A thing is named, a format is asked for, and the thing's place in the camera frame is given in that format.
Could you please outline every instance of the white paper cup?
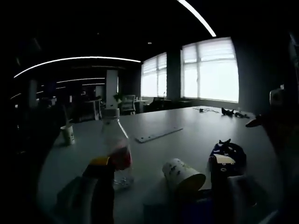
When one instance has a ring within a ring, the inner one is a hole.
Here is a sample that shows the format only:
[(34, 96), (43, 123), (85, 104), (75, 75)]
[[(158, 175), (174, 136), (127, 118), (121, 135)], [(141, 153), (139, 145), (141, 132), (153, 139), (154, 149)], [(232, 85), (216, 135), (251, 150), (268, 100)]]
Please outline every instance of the white paper cup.
[(75, 137), (73, 132), (73, 126), (63, 126), (60, 128), (66, 145), (75, 144)]
[(196, 193), (205, 183), (206, 176), (179, 159), (165, 163), (162, 171), (172, 192), (180, 195)]

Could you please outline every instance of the bottle cap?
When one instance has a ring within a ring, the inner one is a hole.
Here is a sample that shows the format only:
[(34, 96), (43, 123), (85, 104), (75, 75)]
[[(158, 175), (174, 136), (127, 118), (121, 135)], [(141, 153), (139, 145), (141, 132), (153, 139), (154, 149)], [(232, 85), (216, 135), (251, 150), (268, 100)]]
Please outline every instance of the bottle cap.
[(119, 108), (105, 109), (103, 111), (103, 117), (104, 118), (119, 118), (120, 117), (120, 109)]

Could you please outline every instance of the window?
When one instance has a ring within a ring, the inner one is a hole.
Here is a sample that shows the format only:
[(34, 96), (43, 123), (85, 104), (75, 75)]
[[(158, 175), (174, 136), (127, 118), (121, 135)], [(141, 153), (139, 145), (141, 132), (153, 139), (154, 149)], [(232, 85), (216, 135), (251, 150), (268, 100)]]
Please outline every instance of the window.
[(167, 91), (167, 55), (157, 55), (142, 65), (141, 96), (166, 97)]
[(183, 46), (181, 59), (182, 97), (239, 101), (238, 66), (229, 37)]

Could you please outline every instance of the ceiling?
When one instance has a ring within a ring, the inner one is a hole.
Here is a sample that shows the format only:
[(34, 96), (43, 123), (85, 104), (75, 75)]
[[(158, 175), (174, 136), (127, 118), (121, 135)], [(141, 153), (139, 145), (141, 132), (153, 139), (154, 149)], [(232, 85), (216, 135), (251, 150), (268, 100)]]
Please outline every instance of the ceiling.
[[(286, 21), (292, 21), (292, 13), (288, 12), (288, 16), (280, 14), (285, 12), (284, 7), (261, 1), (188, 2), (217, 37), (266, 35), (267, 30), (280, 29), (288, 24)], [(177, 0), (110, 0), (63, 7), (26, 5), (14, 9), (10, 22), (11, 78), (33, 65), (59, 58), (111, 56), (143, 61), (167, 49), (212, 38), (201, 22)], [(30, 77), (39, 76), (43, 81), (50, 77), (63, 79), (65, 69), (86, 65), (127, 68), (135, 63), (72, 60), (55, 63), (55, 66), (54, 63), (45, 65), (43, 70), (36, 70)], [(16, 79), (28, 78), (28, 74), (23, 73), (22, 78)]]

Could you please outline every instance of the water bottle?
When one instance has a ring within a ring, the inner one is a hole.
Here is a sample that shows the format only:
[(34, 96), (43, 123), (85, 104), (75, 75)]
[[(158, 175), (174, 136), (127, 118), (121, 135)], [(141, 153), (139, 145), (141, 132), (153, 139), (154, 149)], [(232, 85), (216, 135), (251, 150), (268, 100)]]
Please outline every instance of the water bottle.
[(115, 165), (115, 190), (128, 188), (134, 182), (129, 138), (119, 118), (119, 109), (105, 109), (103, 112), (102, 135), (105, 139), (107, 155)]

